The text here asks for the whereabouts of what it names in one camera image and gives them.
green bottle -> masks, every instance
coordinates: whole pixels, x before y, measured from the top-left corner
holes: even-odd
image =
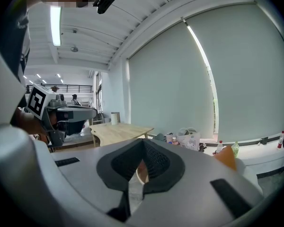
[[[238,142],[236,141],[236,143],[234,143],[232,146],[232,151],[233,151],[233,154],[235,155],[235,157],[237,157],[238,155],[238,152],[239,152],[239,145],[238,145]]]

wooden table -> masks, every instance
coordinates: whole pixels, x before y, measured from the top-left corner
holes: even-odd
[[[102,123],[96,125],[90,125],[91,133],[93,135],[94,146],[96,135],[100,139],[100,146],[106,146],[114,143],[118,143],[125,140],[134,139],[145,135],[154,128],[150,127],[139,127],[127,123],[118,123],[112,125],[111,123]]]

paper roll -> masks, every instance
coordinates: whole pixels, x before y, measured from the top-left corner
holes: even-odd
[[[118,118],[117,118],[117,114],[112,113],[112,125],[116,125],[118,124]]]

railing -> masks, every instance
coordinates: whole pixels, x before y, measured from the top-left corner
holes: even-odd
[[[33,85],[27,85],[26,93],[30,93]],[[56,86],[57,93],[92,93],[92,86],[89,85],[69,85],[69,84],[42,84],[40,86],[51,89]]]

red bottle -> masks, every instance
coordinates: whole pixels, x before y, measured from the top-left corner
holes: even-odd
[[[281,134],[281,136],[280,136],[278,148],[281,148],[281,147],[282,147],[283,140],[284,140],[284,131],[282,131],[282,134]]]

